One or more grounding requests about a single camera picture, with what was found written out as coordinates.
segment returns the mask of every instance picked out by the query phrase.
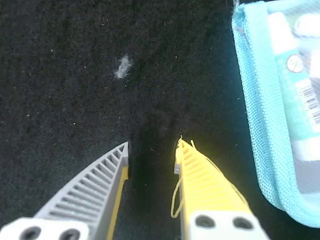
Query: yellow thread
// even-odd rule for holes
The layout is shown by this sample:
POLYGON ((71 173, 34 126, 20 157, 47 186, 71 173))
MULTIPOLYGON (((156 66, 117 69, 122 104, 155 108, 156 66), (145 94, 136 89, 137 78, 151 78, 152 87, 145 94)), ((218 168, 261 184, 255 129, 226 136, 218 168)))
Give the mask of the yellow thread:
POLYGON ((195 150, 197 150, 194 141, 191 140, 190 142, 191 142, 192 147, 193 147, 195 150))
POLYGON ((179 186, 180 186, 180 184, 181 184, 181 181, 182 181, 182 177, 181 177, 181 178, 179 179, 179 181, 176 183, 175 188, 174 188, 174 191, 173 191, 173 195, 172 195, 170 215, 171 215, 171 217, 172 217, 173 219, 176 219, 176 218, 178 217, 178 215, 179 215, 179 213, 180 213, 180 211, 181 211, 181 209, 182 209, 183 202, 184 202, 184 200, 181 199, 180 204, 179 204, 177 210, 176 210, 175 213, 174 213, 176 195, 177 195, 177 191, 178 191, 178 189, 179 189, 179 186))
POLYGON ((233 190, 238 194, 238 196, 240 197, 240 199, 242 200, 242 202, 247 206, 249 207, 249 204, 246 200, 246 198, 242 195, 242 193, 236 188, 235 185, 233 185, 226 177, 225 175, 223 174, 223 172, 218 168, 218 166, 213 162, 211 161, 208 157, 205 158, 207 161, 209 161, 209 163, 211 163, 218 171, 219 173, 221 173, 223 175, 223 177, 225 178, 225 180, 231 185, 231 187, 233 188, 233 190))

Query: dust speck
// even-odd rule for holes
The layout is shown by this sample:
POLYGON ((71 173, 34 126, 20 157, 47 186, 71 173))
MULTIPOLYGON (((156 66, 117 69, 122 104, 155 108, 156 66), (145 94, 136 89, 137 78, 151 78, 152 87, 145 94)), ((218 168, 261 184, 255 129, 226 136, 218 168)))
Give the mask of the dust speck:
POLYGON ((132 60, 129 60, 128 55, 125 55, 120 60, 120 66, 117 71, 114 72, 116 79, 123 79, 128 76, 129 69, 134 64, 132 60))

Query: teal mesh pouch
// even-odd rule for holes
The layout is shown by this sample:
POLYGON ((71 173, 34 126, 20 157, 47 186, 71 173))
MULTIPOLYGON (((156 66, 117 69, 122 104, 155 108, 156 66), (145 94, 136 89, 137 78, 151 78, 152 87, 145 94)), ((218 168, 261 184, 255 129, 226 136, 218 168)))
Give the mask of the teal mesh pouch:
POLYGON ((303 131, 294 128, 295 118, 290 115, 288 102, 284 100, 286 89, 281 84, 281 76, 291 76, 291 72, 299 72, 299 75, 296 74, 294 77, 301 77, 305 71, 300 69, 303 66, 307 69, 307 79, 313 74, 313 95, 309 95, 310 92, 305 85, 304 88, 296 88, 302 83, 298 80, 292 84, 291 90, 297 94, 297 98, 305 99, 303 106, 306 107, 306 113, 310 114, 308 116, 313 117, 312 126, 320 124, 320 111, 317 112, 318 108, 313 109, 315 105, 312 105, 319 96, 316 89, 318 84, 320 86, 320 74, 317 76, 315 68, 311 69, 311 65, 320 66, 320 44, 317 45, 320 43, 320 33, 317 35, 320 31, 312 27, 318 19, 317 26, 320 29, 319 0, 279 0, 268 3, 258 1, 241 4, 235 8, 232 16, 232 31, 260 189, 272 205, 286 211, 296 221, 315 228, 320 228, 320 158, 306 160, 297 157, 298 154, 293 151, 293 147, 296 146, 293 140, 297 136, 301 137, 298 143, 304 145, 299 147, 311 148, 312 144, 313 147, 317 144, 314 145, 314 141, 309 139, 317 139, 320 133, 316 128, 315 133, 313 128, 303 131), (291 49, 297 51, 297 60, 293 53, 290 53, 288 59, 283 60, 278 60, 281 54, 275 54, 272 39, 277 38, 277 35, 273 29, 271 31, 269 22, 270 15, 274 13, 281 13, 286 17, 292 30, 292 38, 299 46, 291 49), (305 60, 300 66, 299 59, 303 58, 307 58, 308 61, 305 60), (288 69, 280 72, 279 64, 288 69))

